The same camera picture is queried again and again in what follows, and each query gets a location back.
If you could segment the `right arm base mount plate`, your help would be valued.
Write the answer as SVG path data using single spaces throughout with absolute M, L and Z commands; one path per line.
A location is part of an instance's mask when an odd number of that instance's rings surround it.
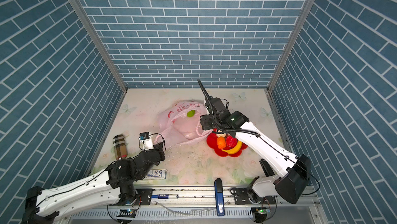
M 230 188 L 230 193 L 234 198 L 236 205 L 248 205 L 248 204 L 276 204 L 275 196 L 266 196 L 261 198 L 257 196 L 252 190 L 247 188 Z

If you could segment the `plaid brown cylinder case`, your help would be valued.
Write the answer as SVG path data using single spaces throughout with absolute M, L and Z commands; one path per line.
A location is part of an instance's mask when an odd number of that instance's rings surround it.
M 127 158 L 128 151 L 127 151 L 125 136 L 123 134 L 116 135 L 113 138 L 113 149 L 116 160 Z

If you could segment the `pink plastic fruit bag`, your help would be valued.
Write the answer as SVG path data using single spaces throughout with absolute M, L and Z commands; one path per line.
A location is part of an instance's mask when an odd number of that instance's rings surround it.
M 194 117 L 187 117 L 190 110 L 195 110 Z M 167 148 L 176 145 L 196 144 L 206 139 L 211 130 L 204 131 L 200 116 L 207 115 L 206 107 L 201 102 L 182 101 L 170 109 L 158 114 L 159 134 L 155 142 L 164 141 Z

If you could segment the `red apple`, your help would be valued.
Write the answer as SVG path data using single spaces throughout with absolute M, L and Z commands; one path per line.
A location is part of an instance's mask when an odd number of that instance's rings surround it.
M 232 149 L 235 146 L 237 146 L 238 140 L 232 136 L 227 136 L 226 137 L 226 146 L 228 149 Z

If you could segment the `green circuit board right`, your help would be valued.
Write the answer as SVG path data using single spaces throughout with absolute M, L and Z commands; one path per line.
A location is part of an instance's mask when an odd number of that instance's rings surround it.
M 253 215 L 268 215 L 271 213 L 271 209 L 266 207 L 252 207 L 251 210 Z

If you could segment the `green circuit board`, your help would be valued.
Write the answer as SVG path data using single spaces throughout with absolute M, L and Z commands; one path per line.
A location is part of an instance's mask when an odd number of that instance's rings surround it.
M 253 215 L 268 215 L 271 213 L 271 209 L 266 207 L 252 207 L 251 210 Z
M 122 218 L 135 218 L 136 217 L 136 209 L 121 209 L 118 215 L 116 216 L 117 219 L 122 219 Z

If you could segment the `black remote-like object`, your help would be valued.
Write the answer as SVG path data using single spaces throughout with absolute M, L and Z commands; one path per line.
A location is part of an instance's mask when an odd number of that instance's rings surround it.
M 261 159 L 259 161 L 259 163 L 260 163 L 260 165 L 261 165 L 266 177 L 275 175 L 272 167 L 270 166 L 270 164 L 265 159 Z

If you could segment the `green fruit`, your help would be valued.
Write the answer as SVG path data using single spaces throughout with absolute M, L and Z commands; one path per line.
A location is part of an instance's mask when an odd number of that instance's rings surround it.
M 194 115 L 195 115 L 195 110 L 190 110 L 190 111 L 187 113 L 187 117 L 194 117 Z

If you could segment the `aluminium front rail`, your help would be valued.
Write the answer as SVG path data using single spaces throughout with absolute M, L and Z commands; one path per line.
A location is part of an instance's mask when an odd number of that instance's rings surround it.
M 215 187 L 212 186 L 149 186 L 139 185 L 139 189 L 151 188 L 153 195 L 178 194 L 178 199 L 152 199 L 150 205 L 169 203 L 171 206 L 209 205 L 215 206 Z M 121 208 L 138 209 L 140 200 L 136 197 L 136 189 L 132 190 L 132 196 L 121 198 L 121 190 L 113 189 L 110 185 L 89 183 L 83 184 L 74 190 L 66 190 L 63 194 L 54 196 L 48 200 L 48 204 L 58 204 L 58 211 L 66 215 L 78 213 L 101 206 L 114 206 Z

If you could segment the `blue black stapler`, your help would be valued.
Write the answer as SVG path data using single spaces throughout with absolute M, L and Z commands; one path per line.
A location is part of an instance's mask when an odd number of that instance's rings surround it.
M 224 196 L 223 196 L 223 183 L 221 178 L 217 178 L 214 181 L 215 187 L 215 200 L 216 200 L 216 211 L 217 216 L 225 216 Z

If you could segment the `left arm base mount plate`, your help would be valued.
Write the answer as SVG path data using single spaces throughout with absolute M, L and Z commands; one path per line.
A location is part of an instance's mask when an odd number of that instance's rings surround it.
M 136 197 L 140 200 L 139 206 L 148 206 L 151 204 L 153 189 L 151 188 L 142 188 L 136 189 Z

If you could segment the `yellow banana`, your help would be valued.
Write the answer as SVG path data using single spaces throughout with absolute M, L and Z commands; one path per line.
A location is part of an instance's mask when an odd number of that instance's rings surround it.
M 241 150 L 242 145 L 243 145 L 243 143 L 241 141 L 237 141 L 237 144 L 234 148 L 229 149 L 229 150 L 222 150 L 222 151 L 228 153 L 229 155 L 233 155 Z

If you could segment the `green circuit board left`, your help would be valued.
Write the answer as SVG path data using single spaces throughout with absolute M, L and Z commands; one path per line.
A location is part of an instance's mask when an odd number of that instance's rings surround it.
M 117 219 L 122 219 L 122 218 L 135 218 L 136 217 L 136 209 L 121 209 L 118 215 L 116 216 Z

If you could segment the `red flower-shaped plate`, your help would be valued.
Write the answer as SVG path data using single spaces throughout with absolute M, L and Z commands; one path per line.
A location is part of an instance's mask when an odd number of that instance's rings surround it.
M 223 152 L 222 150 L 218 149 L 218 147 L 217 147 L 217 142 L 216 142 L 217 138 L 218 138 L 218 137 L 216 136 L 215 133 L 211 133 L 211 134 L 207 137 L 206 142 L 207 142 L 207 145 L 208 145 L 211 149 L 213 149 L 214 152 L 215 152 L 218 156 L 220 156 L 220 157 L 227 157 L 227 156 L 229 156 L 229 157 L 239 157 L 239 156 L 243 153 L 243 150 L 245 150 L 245 149 L 248 147 L 246 144 L 243 143 L 242 148 L 241 148 L 241 150 L 240 150 L 239 152 L 237 152 L 236 154 L 233 154 L 233 155 L 229 155 L 228 153 Z

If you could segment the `orange fruit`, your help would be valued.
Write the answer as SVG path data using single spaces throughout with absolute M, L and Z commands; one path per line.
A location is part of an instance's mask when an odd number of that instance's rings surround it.
M 223 149 L 225 149 L 225 148 L 227 147 L 227 145 L 226 145 L 226 140 L 225 140 L 225 138 L 222 137 L 222 136 L 218 137 L 217 140 L 216 140 L 216 142 L 217 142 L 217 147 L 218 147 L 218 149 L 220 149 L 220 150 L 223 150 Z

